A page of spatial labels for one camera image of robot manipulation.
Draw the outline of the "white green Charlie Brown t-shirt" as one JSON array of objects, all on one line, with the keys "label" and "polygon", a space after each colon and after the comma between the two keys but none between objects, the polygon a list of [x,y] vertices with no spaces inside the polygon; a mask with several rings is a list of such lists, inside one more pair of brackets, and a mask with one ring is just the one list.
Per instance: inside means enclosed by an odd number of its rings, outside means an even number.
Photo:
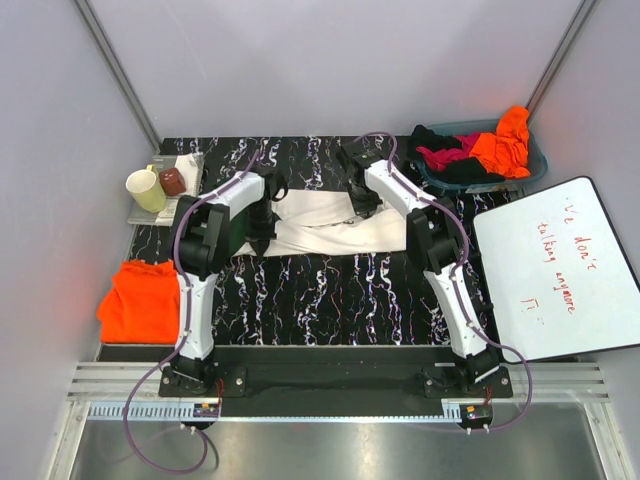
[{"label": "white green Charlie Brown t-shirt", "polygon": [[389,203],[358,216],[346,192],[291,190],[272,205],[279,219],[265,255],[349,256],[406,249],[405,217]]}]

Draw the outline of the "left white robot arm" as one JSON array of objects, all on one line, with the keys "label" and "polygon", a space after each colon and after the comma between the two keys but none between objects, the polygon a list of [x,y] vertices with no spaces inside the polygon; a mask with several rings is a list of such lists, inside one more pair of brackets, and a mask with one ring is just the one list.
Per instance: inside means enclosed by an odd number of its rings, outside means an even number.
[{"label": "left white robot arm", "polygon": [[244,244],[262,257],[277,238],[272,206],[288,193],[274,167],[241,172],[208,194],[184,196],[171,229],[171,259],[180,288],[179,333],[169,372],[196,396],[215,386],[214,290]]}]

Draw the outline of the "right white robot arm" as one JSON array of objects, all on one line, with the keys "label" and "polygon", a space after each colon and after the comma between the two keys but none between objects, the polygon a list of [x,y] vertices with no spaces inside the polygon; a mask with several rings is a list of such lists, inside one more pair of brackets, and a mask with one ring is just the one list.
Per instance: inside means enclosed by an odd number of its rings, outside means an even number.
[{"label": "right white robot arm", "polygon": [[449,332],[454,355],[449,377],[463,395],[480,394],[499,369],[499,359],[496,348],[482,338],[466,287],[469,239],[453,204],[419,189],[378,149],[349,142],[336,158],[356,215],[369,218],[386,202],[405,217],[406,253],[434,291]]}]

